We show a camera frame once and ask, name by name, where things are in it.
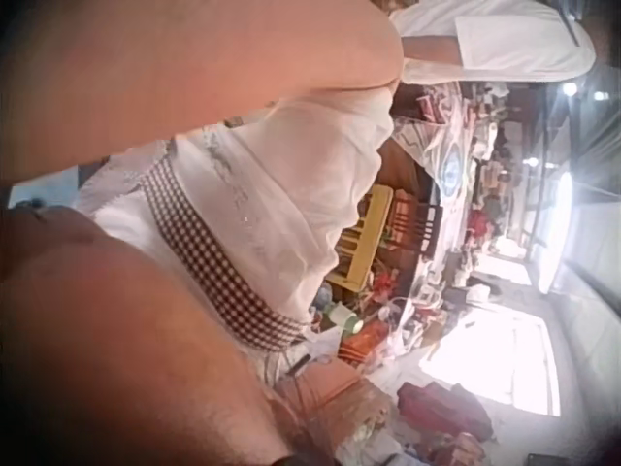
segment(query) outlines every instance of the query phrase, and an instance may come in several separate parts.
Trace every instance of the white shirt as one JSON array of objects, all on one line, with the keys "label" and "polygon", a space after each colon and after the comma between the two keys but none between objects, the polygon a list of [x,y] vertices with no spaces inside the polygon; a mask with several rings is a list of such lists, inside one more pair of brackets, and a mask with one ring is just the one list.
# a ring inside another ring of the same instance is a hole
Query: white shirt
[{"label": "white shirt", "polygon": [[406,60],[405,83],[558,82],[588,72],[595,49],[572,22],[575,45],[559,13],[535,0],[420,0],[390,16],[402,37],[454,36],[463,68]]},{"label": "white shirt", "polygon": [[[308,322],[312,299],[338,263],[341,232],[356,223],[358,202],[376,178],[377,149],[393,130],[391,104],[385,88],[316,93],[282,101],[247,126],[216,125],[176,137],[174,170],[185,195],[273,311]],[[105,180],[95,184],[82,195],[92,199],[98,189],[108,190]],[[94,217],[205,301],[159,236],[142,192],[109,202]]]}]

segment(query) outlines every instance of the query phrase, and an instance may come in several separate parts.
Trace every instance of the brown and white checkered band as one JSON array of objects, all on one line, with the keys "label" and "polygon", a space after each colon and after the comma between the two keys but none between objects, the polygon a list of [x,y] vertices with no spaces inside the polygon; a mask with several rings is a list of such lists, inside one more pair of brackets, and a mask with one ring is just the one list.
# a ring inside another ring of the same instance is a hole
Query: brown and white checkered band
[{"label": "brown and white checkered band", "polygon": [[258,350],[285,350],[305,324],[275,313],[235,270],[183,193],[170,156],[151,168],[141,182],[160,235],[235,337]]}]

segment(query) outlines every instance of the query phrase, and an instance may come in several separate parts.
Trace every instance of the wall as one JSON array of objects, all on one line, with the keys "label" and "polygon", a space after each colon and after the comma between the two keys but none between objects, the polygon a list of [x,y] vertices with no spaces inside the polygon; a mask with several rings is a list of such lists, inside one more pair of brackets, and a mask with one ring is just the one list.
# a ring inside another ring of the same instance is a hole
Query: wall
[{"label": "wall", "polygon": [[[565,250],[570,264],[587,271],[621,295],[621,202],[576,206]],[[621,419],[621,319],[575,267],[561,265],[554,284],[563,322],[594,434],[599,438]]]}]

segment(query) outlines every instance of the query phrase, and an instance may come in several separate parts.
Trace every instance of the white dress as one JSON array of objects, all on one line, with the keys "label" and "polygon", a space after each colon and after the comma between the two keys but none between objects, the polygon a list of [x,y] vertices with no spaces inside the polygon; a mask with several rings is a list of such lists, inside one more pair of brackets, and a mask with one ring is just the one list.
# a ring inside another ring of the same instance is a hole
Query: white dress
[{"label": "white dress", "polygon": [[[336,266],[341,232],[380,166],[393,129],[388,89],[321,92],[284,100],[256,123],[178,135],[171,167],[182,191],[249,287],[280,316],[308,324],[309,307]],[[82,189],[77,208],[111,236],[174,272],[214,304],[162,238],[140,175],[165,152],[153,143],[113,157]]]}]

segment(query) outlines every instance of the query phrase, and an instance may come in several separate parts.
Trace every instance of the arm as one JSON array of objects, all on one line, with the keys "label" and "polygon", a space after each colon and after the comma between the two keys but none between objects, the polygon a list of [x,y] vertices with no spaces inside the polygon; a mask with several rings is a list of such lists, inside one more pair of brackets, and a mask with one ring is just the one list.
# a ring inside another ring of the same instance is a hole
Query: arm
[{"label": "arm", "polygon": [[461,52],[459,50],[459,41],[456,37],[404,37],[402,42],[405,58],[447,65],[463,65]]},{"label": "arm", "polygon": [[359,0],[59,0],[15,44],[0,67],[0,185],[283,95],[383,86],[403,60]]}]

